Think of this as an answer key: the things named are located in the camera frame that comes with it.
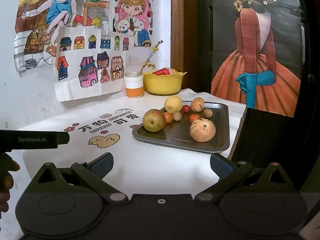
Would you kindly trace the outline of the left hand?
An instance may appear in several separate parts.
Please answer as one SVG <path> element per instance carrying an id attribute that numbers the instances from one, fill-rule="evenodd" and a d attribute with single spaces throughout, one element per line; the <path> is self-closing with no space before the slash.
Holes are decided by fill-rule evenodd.
<path id="1" fill-rule="evenodd" d="M 10 172 L 20 170 L 20 165 L 11 156 L 1 153 L 1 212 L 9 209 L 10 190 L 14 185 L 14 179 Z"/>

